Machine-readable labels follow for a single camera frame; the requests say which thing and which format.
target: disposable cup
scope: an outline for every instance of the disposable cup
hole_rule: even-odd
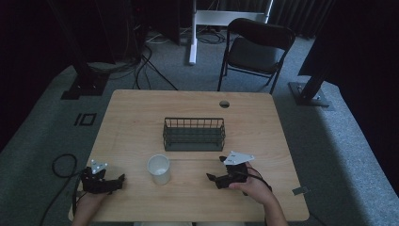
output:
[[[170,180],[170,162],[162,154],[152,156],[147,163],[147,169],[152,175],[152,180],[158,185],[164,185]]]

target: white desk leg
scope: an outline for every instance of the white desk leg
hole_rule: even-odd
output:
[[[193,0],[193,24],[191,29],[190,65],[195,65],[197,60],[197,0]]]
[[[189,61],[190,65],[196,64],[196,58],[197,58],[197,39],[193,39],[190,49],[190,61]]]

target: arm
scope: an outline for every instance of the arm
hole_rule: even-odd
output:
[[[248,173],[256,175],[253,169],[248,169]],[[245,183],[232,183],[229,188],[238,189],[247,193],[257,203],[263,205],[264,218],[268,226],[287,226],[287,220],[282,212],[279,201],[267,186],[260,180],[248,177]]]
[[[101,203],[107,193],[84,195],[76,206],[76,213],[73,217],[72,226],[87,226],[101,207]]]

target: metal wire basket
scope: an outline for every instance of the metal wire basket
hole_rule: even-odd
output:
[[[166,151],[221,152],[225,136],[222,118],[165,118]]]

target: white tag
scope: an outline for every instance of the white tag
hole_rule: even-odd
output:
[[[91,159],[91,173],[93,174],[105,169],[107,166],[107,163],[98,163],[94,159]]]
[[[252,154],[236,153],[231,151],[229,156],[224,160],[224,165],[238,165],[247,161],[253,160],[255,157]]]

